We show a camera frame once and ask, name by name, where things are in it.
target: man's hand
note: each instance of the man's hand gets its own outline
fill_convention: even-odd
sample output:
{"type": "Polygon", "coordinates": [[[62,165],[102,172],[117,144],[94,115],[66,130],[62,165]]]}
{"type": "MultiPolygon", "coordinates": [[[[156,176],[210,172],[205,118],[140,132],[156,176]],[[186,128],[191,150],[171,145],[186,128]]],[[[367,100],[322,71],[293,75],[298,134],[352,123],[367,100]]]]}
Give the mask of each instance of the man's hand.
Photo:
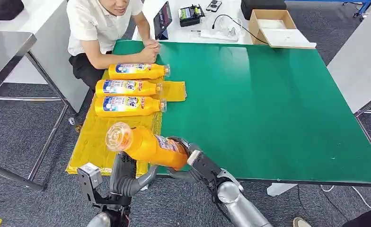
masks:
{"type": "Polygon", "coordinates": [[[160,47],[159,43],[153,39],[147,39],[143,41],[145,47],[157,48],[160,47]]]}
{"type": "Polygon", "coordinates": [[[159,47],[151,48],[146,46],[141,52],[138,53],[139,63],[155,63],[156,56],[159,53],[159,47]]]}

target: cable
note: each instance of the cable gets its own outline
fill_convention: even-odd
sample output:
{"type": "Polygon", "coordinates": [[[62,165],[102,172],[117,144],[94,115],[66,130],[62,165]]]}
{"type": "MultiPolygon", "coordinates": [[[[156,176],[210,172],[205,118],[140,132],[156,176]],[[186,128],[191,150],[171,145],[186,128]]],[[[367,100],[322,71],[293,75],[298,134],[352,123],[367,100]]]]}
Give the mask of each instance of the cable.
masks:
{"type": "Polygon", "coordinates": [[[216,206],[218,207],[218,209],[221,211],[221,213],[223,214],[223,216],[231,223],[231,220],[230,218],[227,216],[227,214],[222,210],[222,208],[219,206],[219,203],[218,201],[216,201],[216,197],[218,195],[218,192],[217,192],[217,189],[218,189],[218,184],[216,183],[216,175],[213,171],[211,171],[211,173],[215,176],[214,177],[214,181],[215,181],[215,189],[213,190],[213,193],[212,194],[212,202],[216,204],[216,206]]]}
{"type": "Polygon", "coordinates": [[[300,205],[302,207],[302,209],[305,211],[305,213],[308,215],[308,211],[305,209],[304,205],[302,205],[302,201],[301,201],[301,198],[300,198],[300,185],[297,185],[297,194],[298,194],[298,197],[299,197],[299,201],[300,201],[300,205]]]}
{"type": "MultiPolygon", "coordinates": [[[[328,190],[325,190],[324,188],[323,188],[323,185],[321,185],[321,189],[322,189],[322,191],[324,191],[324,192],[330,192],[333,188],[334,188],[335,186],[334,185],[332,185],[332,187],[330,187],[330,189],[328,189],[328,190]]],[[[354,187],[354,186],[351,186],[353,189],[354,189],[354,191],[361,197],[361,200],[365,203],[365,205],[369,208],[369,209],[371,209],[371,206],[367,203],[367,201],[364,199],[364,197],[361,195],[361,193],[354,187]]]]}
{"type": "Polygon", "coordinates": [[[332,203],[332,201],[329,199],[329,197],[326,195],[325,191],[322,190],[322,193],[324,194],[324,196],[326,197],[326,199],[330,202],[330,204],[332,204],[336,210],[346,219],[346,221],[349,221],[349,219],[341,212],[341,210],[334,204],[332,203]]]}
{"type": "Polygon", "coordinates": [[[243,27],[241,24],[237,23],[233,18],[231,18],[231,16],[229,16],[229,15],[227,15],[227,14],[220,14],[220,15],[218,15],[218,16],[215,18],[215,21],[213,22],[212,29],[215,28],[215,22],[216,22],[216,20],[218,19],[218,17],[220,17],[220,16],[227,16],[227,17],[230,18],[234,23],[238,24],[240,27],[242,27],[244,30],[246,30],[248,33],[250,33],[250,35],[252,35],[255,39],[257,39],[257,40],[259,40],[259,41],[261,41],[261,42],[263,42],[263,43],[265,43],[265,44],[269,44],[269,43],[267,43],[267,42],[265,42],[265,41],[260,40],[260,39],[259,39],[258,37],[256,37],[255,35],[253,35],[251,32],[248,31],[248,29],[246,29],[245,27],[243,27]]]}
{"type": "Polygon", "coordinates": [[[365,205],[367,205],[367,207],[369,208],[369,209],[371,209],[371,206],[370,205],[368,205],[368,203],[367,203],[367,201],[365,201],[365,199],[364,199],[364,197],[361,195],[361,193],[354,187],[354,186],[351,186],[356,192],[357,192],[357,194],[361,197],[361,199],[362,199],[362,201],[365,203],[365,205]]]}
{"type": "Polygon", "coordinates": [[[323,188],[323,185],[321,185],[321,189],[322,189],[324,192],[330,192],[331,190],[333,190],[334,187],[335,187],[335,186],[332,185],[332,187],[330,187],[328,190],[325,190],[325,189],[323,188]]]}

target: black pants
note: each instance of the black pants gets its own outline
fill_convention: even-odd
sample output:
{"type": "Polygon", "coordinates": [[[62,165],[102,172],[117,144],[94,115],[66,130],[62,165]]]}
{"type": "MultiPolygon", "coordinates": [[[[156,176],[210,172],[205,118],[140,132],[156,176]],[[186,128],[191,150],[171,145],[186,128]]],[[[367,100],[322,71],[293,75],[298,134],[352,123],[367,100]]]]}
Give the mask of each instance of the black pants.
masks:
{"type": "Polygon", "coordinates": [[[73,66],[73,74],[75,78],[81,79],[93,92],[95,92],[95,86],[98,80],[102,78],[105,70],[95,69],[89,62],[85,53],[71,56],[69,62],[73,66]]]}
{"type": "Polygon", "coordinates": [[[343,227],[371,227],[371,210],[348,221],[343,227]]]}

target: bottle cap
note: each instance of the bottle cap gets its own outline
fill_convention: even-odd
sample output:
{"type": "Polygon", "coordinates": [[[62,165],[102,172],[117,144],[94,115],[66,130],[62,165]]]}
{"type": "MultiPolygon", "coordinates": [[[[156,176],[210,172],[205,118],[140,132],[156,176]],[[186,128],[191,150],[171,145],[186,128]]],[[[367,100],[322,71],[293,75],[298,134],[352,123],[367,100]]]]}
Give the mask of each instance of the bottle cap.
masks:
{"type": "Polygon", "coordinates": [[[106,146],[109,150],[119,152],[126,150],[133,140],[133,131],[128,124],[117,122],[106,133],[106,146]]]}
{"type": "Polygon", "coordinates": [[[167,64],[164,67],[165,67],[165,76],[170,77],[170,65],[167,64]]]}
{"type": "Polygon", "coordinates": [[[163,94],[163,84],[162,83],[156,84],[156,94],[157,95],[163,94]]]}
{"type": "Polygon", "coordinates": [[[165,113],[166,110],[168,109],[168,105],[166,103],[166,99],[164,99],[164,98],[161,99],[159,104],[160,104],[160,107],[159,107],[160,108],[160,111],[163,112],[163,113],[165,113]]]}

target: blue metal frame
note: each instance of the blue metal frame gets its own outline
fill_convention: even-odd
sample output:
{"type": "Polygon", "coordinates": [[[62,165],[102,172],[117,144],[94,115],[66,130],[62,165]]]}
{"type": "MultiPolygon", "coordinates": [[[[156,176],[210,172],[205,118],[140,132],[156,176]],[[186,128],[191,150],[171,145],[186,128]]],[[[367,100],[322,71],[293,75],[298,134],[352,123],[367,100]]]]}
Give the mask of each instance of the blue metal frame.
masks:
{"type": "Polygon", "coordinates": [[[354,14],[354,17],[357,17],[363,13],[365,13],[365,11],[367,11],[367,9],[370,7],[371,5],[371,0],[287,0],[287,1],[327,1],[327,2],[331,2],[331,1],[336,1],[336,2],[362,2],[362,6],[361,8],[354,14]]]}

